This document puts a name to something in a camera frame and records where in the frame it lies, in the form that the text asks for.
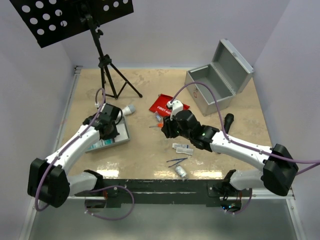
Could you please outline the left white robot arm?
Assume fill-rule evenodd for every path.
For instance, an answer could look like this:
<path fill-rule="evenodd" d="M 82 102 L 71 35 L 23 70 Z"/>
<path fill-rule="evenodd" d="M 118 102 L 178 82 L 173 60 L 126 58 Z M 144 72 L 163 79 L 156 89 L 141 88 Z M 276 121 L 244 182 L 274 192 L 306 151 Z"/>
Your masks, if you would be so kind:
<path fill-rule="evenodd" d="M 85 170 L 69 176 L 72 166 L 100 140 L 119 135 L 117 124 L 123 111 L 105 103 L 97 113 L 87 117 L 77 132 L 58 150 L 45 159 L 36 158 L 29 168 L 27 194 L 47 206 L 60 207 L 69 196 L 88 192 L 99 196 L 104 190 L 103 176 L 93 170 Z"/>

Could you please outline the grey compartment tray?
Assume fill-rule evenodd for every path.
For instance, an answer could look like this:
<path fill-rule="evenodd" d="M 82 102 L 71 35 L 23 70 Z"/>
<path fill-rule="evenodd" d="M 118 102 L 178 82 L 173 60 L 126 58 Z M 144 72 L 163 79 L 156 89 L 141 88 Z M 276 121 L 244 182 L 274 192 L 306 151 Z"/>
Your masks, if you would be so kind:
<path fill-rule="evenodd" d="M 101 149 L 105 149 L 105 148 L 111 148 L 111 147 L 115 147 L 117 145 L 120 144 L 124 144 L 126 142 L 128 142 L 130 140 L 130 134 L 128 131 L 128 127 L 127 127 L 127 120 L 126 117 L 124 116 L 122 118 L 122 120 L 120 121 L 120 123 L 116 126 L 116 130 L 118 132 L 118 135 L 114 138 L 110 138 L 114 140 L 114 143 L 109 145 L 109 146 L 105 146 L 105 147 L 101 147 L 98 149 L 93 149 L 93 150 L 86 150 L 85 153 L 89 153 L 89 152 L 93 152 L 93 151 L 97 151 L 97 150 L 101 150 Z"/>

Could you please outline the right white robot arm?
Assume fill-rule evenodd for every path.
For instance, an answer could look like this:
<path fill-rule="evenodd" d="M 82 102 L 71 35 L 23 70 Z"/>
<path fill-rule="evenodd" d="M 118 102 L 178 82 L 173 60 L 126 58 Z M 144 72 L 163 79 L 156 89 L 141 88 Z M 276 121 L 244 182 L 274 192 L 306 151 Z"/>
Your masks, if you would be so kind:
<path fill-rule="evenodd" d="M 253 143 L 224 135 L 223 131 L 202 125 L 190 110 L 182 110 L 175 116 L 163 119 L 161 131 L 165 137 L 183 137 L 200 150 L 225 154 L 241 160 L 254 168 L 230 170 L 215 189 L 224 196 L 235 196 L 244 189 L 265 188 L 278 196 L 286 196 L 299 170 L 286 147 L 274 147 Z"/>

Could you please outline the red first aid pouch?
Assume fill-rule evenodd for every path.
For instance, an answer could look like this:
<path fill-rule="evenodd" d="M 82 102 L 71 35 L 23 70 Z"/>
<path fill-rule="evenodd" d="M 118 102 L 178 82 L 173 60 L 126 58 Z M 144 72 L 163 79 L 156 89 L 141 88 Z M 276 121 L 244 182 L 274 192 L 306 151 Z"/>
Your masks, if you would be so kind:
<path fill-rule="evenodd" d="M 167 108 L 167 102 L 173 101 L 173 100 L 178 100 L 178 99 L 173 99 L 172 96 L 165 95 L 165 94 L 160 94 L 156 101 L 151 105 L 149 110 L 152 113 L 158 112 L 161 117 L 170 117 L 170 110 Z M 183 104 L 183 110 L 188 110 L 190 108 L 189 105 Z"/>

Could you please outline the orange handled scissors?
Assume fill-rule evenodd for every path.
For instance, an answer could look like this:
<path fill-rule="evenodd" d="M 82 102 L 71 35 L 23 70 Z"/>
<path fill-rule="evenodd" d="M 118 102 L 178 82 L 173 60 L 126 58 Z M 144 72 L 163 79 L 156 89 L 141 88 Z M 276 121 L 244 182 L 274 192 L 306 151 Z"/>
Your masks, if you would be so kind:
<path fill-rule="evenodd" d="M 149 126 L 149 128 L 162 128 L 163 126 L 164 126 L 164 123 L 161 122 L 161 123 L 157 123 L 156 125 Z"/>

